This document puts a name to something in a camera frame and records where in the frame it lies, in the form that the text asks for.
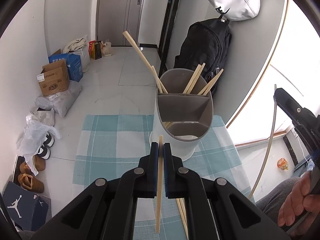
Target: plaid cloth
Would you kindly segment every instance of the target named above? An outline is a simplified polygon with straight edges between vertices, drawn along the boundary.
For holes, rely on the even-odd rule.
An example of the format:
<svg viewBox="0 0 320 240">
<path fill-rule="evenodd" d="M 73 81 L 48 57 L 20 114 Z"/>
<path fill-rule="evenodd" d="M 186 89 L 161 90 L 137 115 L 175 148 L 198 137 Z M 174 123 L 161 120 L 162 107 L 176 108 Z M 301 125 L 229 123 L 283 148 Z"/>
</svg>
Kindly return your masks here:
<svg viewBox="0 0 320 240">
<path fill-rule="evenodd" d="M 73 197 L 97 178 L 112 180 L 138 166 L 150 153 L 153 115 L 87 115 L 73 172 Z M 206 179 L 226 178 L 244 195 L 250 185 L 238 152 L 220 116 L 183 165 Z M 155 232 L 156 198 L 138 199 L 134 239 L 186 239 L 175 199 L 162 193 L 160 234 Z"/>
</svg>

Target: brown shoe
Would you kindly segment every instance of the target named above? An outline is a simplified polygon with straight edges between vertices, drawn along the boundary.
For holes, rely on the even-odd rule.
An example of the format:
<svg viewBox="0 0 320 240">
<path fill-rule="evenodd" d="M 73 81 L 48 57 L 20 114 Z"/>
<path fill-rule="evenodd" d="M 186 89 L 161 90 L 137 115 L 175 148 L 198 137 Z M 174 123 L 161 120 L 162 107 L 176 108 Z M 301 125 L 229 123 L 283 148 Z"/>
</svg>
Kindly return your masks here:
<svg viewBox="0 0 320 240">
<path fill-rule="evenodd" d="M 33 163 L 34 163 L 37 171 L 43 171 L 45 169 L 45 160 L 43 158 L 41 158 L 37 155 L 34 155 L 33 156 Z M 26 162 L 21 163 L 20 171 L 21 171 L 21 173 L 27 173 L 30 175 L 33 174 Z"/>
<path fill-rule="evenodd" d="M 31 190 L 38 193 L 42 193 L 44 191 L 43 183 L 32 175 L 26 173 L 20 174 L 18 175 L 18 181 L 20 185 L 27 190 Z"/>
</svg>

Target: blue box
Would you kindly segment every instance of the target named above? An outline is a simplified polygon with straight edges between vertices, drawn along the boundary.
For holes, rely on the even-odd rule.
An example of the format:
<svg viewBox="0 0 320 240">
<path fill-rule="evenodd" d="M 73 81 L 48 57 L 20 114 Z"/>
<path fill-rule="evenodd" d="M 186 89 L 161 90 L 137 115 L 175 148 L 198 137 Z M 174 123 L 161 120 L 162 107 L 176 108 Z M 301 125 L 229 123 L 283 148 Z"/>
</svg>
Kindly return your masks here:
<svg viewBox="0 0 320 240">
<path fill-rule="evenodd" d="M 79 82 L 83 77 L 81 57 L 72 53 L 57 54 L 49 57 L 49 63 L 62 59 L 66 60 L 70 80 Z"/>
<path fill-rule="evenodd" d="M 45 224 L 49 205 L 41 196 L 9 181 L 2 198 L 9 216 L 23 230 L 36 231 Z"/>
</svg>

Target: hand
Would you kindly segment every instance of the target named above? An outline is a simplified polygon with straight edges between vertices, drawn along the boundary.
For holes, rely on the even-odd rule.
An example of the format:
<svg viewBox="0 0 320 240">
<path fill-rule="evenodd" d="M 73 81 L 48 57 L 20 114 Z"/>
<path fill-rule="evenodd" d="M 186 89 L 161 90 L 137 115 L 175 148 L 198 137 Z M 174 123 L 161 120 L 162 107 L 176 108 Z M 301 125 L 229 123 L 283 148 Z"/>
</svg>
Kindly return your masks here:
<svg viewBox="0 0 320 240">
<path fill-rule="evenodd" d="M 301 236 L 309 229 L 320 211 L 320 195 L 308 195 L 310 191 L 310 174 L 306 172 L 294 184 L 291 193 L 282 204 L 278 215 L 278 226 L 290 226 L 303 210 L 310 212 L 305 220 L 290 234 L 291 237 Z"/>
</svg>

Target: metal screw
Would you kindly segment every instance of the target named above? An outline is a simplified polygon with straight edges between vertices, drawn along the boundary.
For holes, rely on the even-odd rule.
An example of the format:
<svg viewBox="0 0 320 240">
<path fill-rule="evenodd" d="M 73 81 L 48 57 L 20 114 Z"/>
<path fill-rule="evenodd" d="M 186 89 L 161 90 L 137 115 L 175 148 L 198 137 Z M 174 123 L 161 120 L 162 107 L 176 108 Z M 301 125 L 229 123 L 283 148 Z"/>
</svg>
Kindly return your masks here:
<svg viewBox="0 0 320 240">
<path fill-rule="evenodd" d="M 95 183 L 98 187 L 100 187 L 106 183 L 106 180 L 105 179 L 97 179 Z"/>
<path fill-rule="evenodd" d="M 217 179 L 217 184 L 220 185 L 220 186 L 224 186 L 227 184 L 227 180 L 224 179 L 224 178 L 218 178 Z"/>
<path fill-rule="evenodd" d="M 144 169 L 143 169 L 143 168 L 135 168 L 135 169 L 133 170 L 133 172 L 134 172 L 135 174 L 142 174 L 142 173 L 144 172 Z"/>
<path fill-rule="evenodd" d="M 186 167 L 180 167 L 180 168 L 178 169 L 178 171 L 179 171 L 180 173 L 182 173 L 182 174 L 186 174 L 186 173 L 189 171 L 189 169 L 186 168 Z"/>
</svg>

